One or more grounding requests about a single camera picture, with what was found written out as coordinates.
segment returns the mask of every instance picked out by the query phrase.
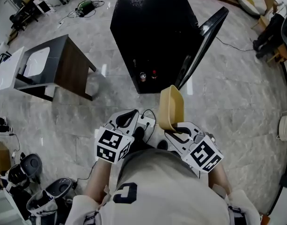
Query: wooden desk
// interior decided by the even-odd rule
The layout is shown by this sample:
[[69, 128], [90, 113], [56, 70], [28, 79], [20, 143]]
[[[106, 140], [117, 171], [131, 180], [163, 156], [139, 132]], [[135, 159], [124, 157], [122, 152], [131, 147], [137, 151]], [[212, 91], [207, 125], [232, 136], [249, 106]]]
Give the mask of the wooden desk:
[[18, 75], [21, 82], [14, 88], [31, 94], [33, 96], [52, 101], [53, 98], [45, 95], [45, 88], [50, 85], [57, 85], [72, 93], [92, 101], [92, 96], [85, 92], [88, 69], [96, 71], [96, 67], [73, 43], [64, 35], [45, 43], [42, 43], [28, 50], [22, 60], [27, 61], [28, 57], [39, 50], [50, 48], [49, 56], [43, 71], [34, 76], [25, 77]]
[[[264, 16], [260, 16], [258, 22], [254, 26], [252, 26], [251, 29], [254, 29], [257, 25], [260, 25], [263, 30], [265, 30], [268, 24], [269, 20]], [[280, 60], [278, 62], [284, 62], [287, 60], [287, 48], [284, 43], [274, 51], [274, 55], [266, 62], [268, 63], [278, 56], [280, 56]]]

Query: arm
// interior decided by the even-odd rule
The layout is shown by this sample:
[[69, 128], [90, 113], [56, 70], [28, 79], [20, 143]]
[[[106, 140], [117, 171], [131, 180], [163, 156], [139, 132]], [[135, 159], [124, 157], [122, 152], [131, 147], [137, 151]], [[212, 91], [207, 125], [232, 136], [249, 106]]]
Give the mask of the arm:
[[104, 188], [109, 184], [111, 165], [109, 162], [98, 159], [84, 192], [84, 195], [91, 197], [99, 204], [102, 203], [103, 198], [106, 196]]
[[217, 184], [223, 187], [228, 195], [232, 192], [232, 187], [228, 182], [228, 177], [221, 162], [209, 172], [208, 180], [210, 188], [212, 188], [214, 184]]
[[275, 14], [276, 11], [278, 10], [277, 7], [278, 7], [278, 3], [276, 0], [274, 0], [273, 5], [272, 5], [272, 13], [273, 14]]

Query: black cable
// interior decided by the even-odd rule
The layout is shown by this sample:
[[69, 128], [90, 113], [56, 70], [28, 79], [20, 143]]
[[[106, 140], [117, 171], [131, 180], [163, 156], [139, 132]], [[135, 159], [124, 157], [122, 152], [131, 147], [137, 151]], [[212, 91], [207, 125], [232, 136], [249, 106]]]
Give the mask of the black cable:
[[18, 151], [21, 149], [20, 140], [18, 140], [18, 137], [17, 137], [17, 135], [16, 135], [16, 134], [13, 134], [13, 135], [14, 135], [14, 136], [16, 136], [16, 139], [17, 139], [17, 141], [18, 141], [18, 150], [14, 149], [14, 151], [13, 151], [13, 152], [18, 152]]
[[18, 139], [17, 135], [15, 133], [10, 133], [10, 134], [0, 134], [0, 136], [16, 136], [17, 141], [18, 141], [18, 150], [14, 149], [13, 152], [18, 152], [21, 149], [21, 144], [20, 140]]
[[145, 142], [145, 143], [147, 144], [147, 142], [151, 139], [151, 137], [152, 137], [152, 135], [153, 135], [153, 133], [154, 133], [154, 131], [155, 131], [155, 127], [156, 127], [156, 116], [155, 116], [155, 114], [154, 114], [154, 112], [153, 112], [152, 110], [146, 109], [146, 110], [143, 112], [143, 114], [142, 114], [142, 116], [141, 116], [141, 119], [144, 118], [144, 113], [145, 113], [146, 111], [151, 111], [152, 114], [153, 114], [153, 116], [154, 116], [154, 118], [155, 118], [155, 124], [154, 124], [153, 131], [152, 131], [151, 135], [149, 136], [148, 140]]
[[146, 130], [147, 130], [148, 126], [149, 126], [149, 122], [147, 122], [147, 127], [144, 129], [144, 131], [146, 131]]
[[237, 48], [237, 47], [234, 47], [234, 46], [231, 45], [231, 44], [227, 44], [227, 43], [222, 42], [218, 37], [215, 37], [215, 38], [217, 38], [222, 44], [227, 45], [227, 46], [231, 46], [231, 47], [233, 47], [233, 48], [235, 48], [235, 49], [237, 49], [237, 50], [239, 50], [239, 51], [241, 51], [241, 52], [253, 51], [253, 49], [241, 50], [241, 49], [239, 49], [239, 48]]
[[90, 178], [90, 176], [91, 176], [92, 170], [93, 170], [93, 168], [94, 168], [95, 165], [96, 165], [96, 162], [93, 164], [93, 166], [92, 166], [92, 168], [91, 168], [91, 171], [90, 171], [90, 173], [89, 173], [89, 176], [88, 176], [87, 178], [78, 178], [77, 181], [76, 181], [76, 184], [78, 184], [78, 181], [79, 181], [79, 180], [88, 180], [88, 179]]
[[[105, 2], [104, 1], [101, 1], [101, 0], [96, 0], [96, 1], [92, 1], [92, 4], [93, 4], [93, 6], [94, 6], [94, 9], [93, 9], [93, 11], [95, 12], [95, 13], [93, 13], [92, 15], [90, 15], [90, 16], [87, 16], [86, 18], [89, 18], [89, 17], [92, 17], [94, 14], [96, 14], [96, 8], [99, 8], [99, 7], [101, 7], [102, 5], [104, 5], [105, 4]], [[60, 23], [63, 19], [65, 19], [65, 18], [76, 18], [76, 17], [80, 17], [80, 10], [78, 10], [77, 8], [75, 9], [75, 10], [73, 10], [73, 11], [70, 11], [68, 14], [67, 14], [67, 16], [65, 16], [64, 18], [62, 18], [58, 23]]]

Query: white chair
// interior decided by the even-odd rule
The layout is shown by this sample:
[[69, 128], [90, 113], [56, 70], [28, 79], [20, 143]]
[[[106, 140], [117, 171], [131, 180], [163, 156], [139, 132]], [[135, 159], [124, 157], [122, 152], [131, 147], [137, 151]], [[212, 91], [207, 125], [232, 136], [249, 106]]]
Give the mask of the white chair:
[[251, 15], [264, 15], [267, 10], [264, 0], [238, 0], [238, 2]]

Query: gray tile floor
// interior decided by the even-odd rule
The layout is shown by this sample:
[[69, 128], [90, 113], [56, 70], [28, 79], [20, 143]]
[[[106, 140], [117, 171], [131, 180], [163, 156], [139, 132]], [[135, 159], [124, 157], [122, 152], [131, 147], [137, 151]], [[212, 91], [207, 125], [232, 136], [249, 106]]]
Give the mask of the gray tile floor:
[[[70, 38], [99, 69], [88, 77], [89, 102], [58, 88], [52, 103], [19, 91], [0, 92], [0, 116], [8, 116], [21, 142], [21, 151], [37, 153], [43, 162], [42, 187], [62, 176], [86, 178], [95, 161], [94, 130], [120, 109], [151, 108], [157, 112], [159, 94], [137, 94], [110, 32], [116, 0], [104, 0], [90, 18], [58, 21], [83, 0], [71, 0], [50, 16], [41, 16], [12, 43], [32, 48], [49, 39]], [[229, 14], [217, 35], [240, 49], [251, 49], [256, 22], [241, 9], [216, 0], [188, 0], [201, 25], [222, 6]], [[287, 161], [287, 143], [276, 140], [281, 111], [287, 109], [287, 87], [278, 64], [258, 60], [254, 51], [241, 52], [217, 39], [200, 66], [181, 90], [185, 118], [213, 133], [225, 159], [223, 164], [234, 188], [242, 188], [261, 212], [275, 198]], [[157, 126], [150, 143], [164, 137]], [[15, 137], [1, 137], [10, 151]], [[119, 167], [111, 173], [115, 186]], [[86, 181], [80, 181], [79, 192]]]

